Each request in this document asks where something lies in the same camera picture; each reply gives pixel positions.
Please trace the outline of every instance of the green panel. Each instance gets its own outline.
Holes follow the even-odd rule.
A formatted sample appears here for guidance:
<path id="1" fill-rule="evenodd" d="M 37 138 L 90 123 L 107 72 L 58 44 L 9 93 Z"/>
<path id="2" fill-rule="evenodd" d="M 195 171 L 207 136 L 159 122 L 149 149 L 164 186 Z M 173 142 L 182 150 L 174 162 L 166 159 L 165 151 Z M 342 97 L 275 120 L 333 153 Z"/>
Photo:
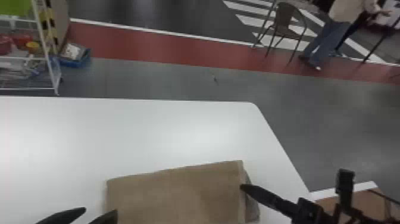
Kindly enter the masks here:
<path id="1" fill-rule="evenodd" d="M 24 16 L 31 7 L 30 0 L 0 0 L 0 14 Z"/>

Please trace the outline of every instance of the red container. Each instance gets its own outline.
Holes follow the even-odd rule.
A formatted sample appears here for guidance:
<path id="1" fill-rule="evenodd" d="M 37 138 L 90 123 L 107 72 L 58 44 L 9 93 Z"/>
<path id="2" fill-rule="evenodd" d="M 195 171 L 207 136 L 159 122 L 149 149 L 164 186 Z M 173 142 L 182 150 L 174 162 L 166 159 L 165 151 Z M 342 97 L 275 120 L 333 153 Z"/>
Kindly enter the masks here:
<path id="1" fill-rule="evenodd" d="M 24 33 L 13 33 L 11 38 L 17 48 L 23 51 L 27 50 L 26 43 L 32 41 L 32 37 Z"/>
<path id="2" fill-rule="evenodd" d="M 0 55 L 11 53 L 11 43 L 11 38 L 5 35 L 0 35 Z"/>

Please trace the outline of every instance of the white table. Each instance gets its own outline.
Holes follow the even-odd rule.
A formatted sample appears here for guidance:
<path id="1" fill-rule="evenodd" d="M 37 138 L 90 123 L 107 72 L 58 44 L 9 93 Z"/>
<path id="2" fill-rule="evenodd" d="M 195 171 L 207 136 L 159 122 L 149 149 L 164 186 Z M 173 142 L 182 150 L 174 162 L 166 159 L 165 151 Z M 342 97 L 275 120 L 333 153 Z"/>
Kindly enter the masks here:
<path id="1" fill-rule="evenodd" d="M 78 206 L 102 214 L 117 176 L 243 160 L 254 184 L 311 196 L 259 109 L 246 102 L 0 97 L 0 217 L 30 224 Z M 289 223 L 261 206 L 261 223 Z"/>

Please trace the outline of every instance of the beige jacket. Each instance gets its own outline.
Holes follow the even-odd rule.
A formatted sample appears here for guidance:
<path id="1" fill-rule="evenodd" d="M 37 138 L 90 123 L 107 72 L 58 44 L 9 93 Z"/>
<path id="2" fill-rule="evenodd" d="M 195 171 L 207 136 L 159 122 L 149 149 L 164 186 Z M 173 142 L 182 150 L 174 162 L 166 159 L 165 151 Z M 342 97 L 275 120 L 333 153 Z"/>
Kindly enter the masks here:
<path id="1" fill-rule="evenodd" d="M 364 10 L 370 14 L 379 12 L 381 8 L 376 2 L 377 0 L 335 0 L 329 17 L 333 21 L 353 23 Z"/>

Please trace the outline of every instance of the folded towel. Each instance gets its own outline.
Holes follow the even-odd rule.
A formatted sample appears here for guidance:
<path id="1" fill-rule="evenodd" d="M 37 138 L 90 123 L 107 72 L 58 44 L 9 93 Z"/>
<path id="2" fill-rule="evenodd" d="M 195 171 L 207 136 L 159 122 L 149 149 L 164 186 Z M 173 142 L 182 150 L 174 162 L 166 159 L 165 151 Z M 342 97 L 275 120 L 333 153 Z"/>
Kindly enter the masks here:
<path id="1" fill-rule="evenodd" d="M 242 161 L 188 166 L 107 181 L 107 209 L 119 224 L 237 224 L 258 220 Z"/>

